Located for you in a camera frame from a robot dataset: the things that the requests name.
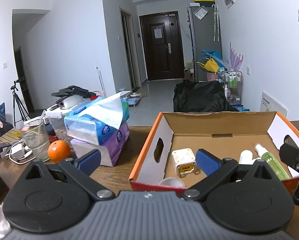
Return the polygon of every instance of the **purple tissue pack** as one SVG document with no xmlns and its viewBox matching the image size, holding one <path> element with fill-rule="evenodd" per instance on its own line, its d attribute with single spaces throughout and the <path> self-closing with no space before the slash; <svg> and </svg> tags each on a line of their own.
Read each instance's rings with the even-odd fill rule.
<svg viewBox="0 0 299 240">
<path fill-rule="evenodd" d="M 100 145 L 90 144 L 78 139 L 72 139 L 71 144 L 77 158 L 89 153 L 93 149 L 101 152 L 101 165 L 114 167 L 129 136 L 127 122 L 123 123 L 106 141 Z"/>
</svg>

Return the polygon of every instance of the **refrigerator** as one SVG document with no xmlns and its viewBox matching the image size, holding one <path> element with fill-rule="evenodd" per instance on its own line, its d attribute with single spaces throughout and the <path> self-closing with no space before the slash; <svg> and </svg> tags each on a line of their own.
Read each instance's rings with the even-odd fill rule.
<svg viewBox="0 0 299 240">
<path fill-rule="evenodd" d="M 222 56 L 222 45 L 216 26 L 216 38 L 214 41 L 214 8 L 206 7 L 208 13 L 200 20 L 195 11 L 199 7 L 188 6 L 189 28 L 192 37 L 192 49 L 193 49 L 193 61 L 194 61 L 194 74 L 195 81 L 207 81 L 206 72 L 196 64 L 196 62 L 205 56 L 205 53 L 201 52 L 205 50 L 218 51 Z"/>
</svg>

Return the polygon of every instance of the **white tissue sheet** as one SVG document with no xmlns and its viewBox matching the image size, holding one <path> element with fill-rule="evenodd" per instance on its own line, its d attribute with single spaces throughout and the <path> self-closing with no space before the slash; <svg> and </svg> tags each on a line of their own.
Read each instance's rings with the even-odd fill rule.
<svg viewBox="0 0 299 240">
<path fill-rule="evenodd" d="M 131 91 L 122 91 L 105 98 L 94 106 L 90 106 L 80 112 L 79 116 L 88 114 L 115 129 L 119 129 L 123 120 L 123 108 L 120 97 L 129 93 Z"/>
</svg>

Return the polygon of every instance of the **door handle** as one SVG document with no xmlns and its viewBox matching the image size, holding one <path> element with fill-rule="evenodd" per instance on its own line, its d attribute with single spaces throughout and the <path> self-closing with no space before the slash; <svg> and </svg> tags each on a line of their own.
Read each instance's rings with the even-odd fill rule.
<svg viewBox="0 0 299 240">
<path fill-rule="evenodd" d="M 169 54 L 171 54 L 171 43 L 168 43 L 168 47 L 166 47 L 166 48 L 168 48 L 168 52 L 169 52 Z"/>
</svg>

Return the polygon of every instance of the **black bag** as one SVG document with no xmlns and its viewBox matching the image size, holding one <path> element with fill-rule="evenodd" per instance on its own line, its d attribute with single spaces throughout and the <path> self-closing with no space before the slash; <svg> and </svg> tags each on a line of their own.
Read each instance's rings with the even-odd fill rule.
<svg viewBox="0 0 299 240">
<path fill-rule="evenodd" d="M 173 104 L 174 112 L 239 112 L 227 102 L 224 88 L 218 81 L 183 81 L 177 84 Z"/>
</svg>

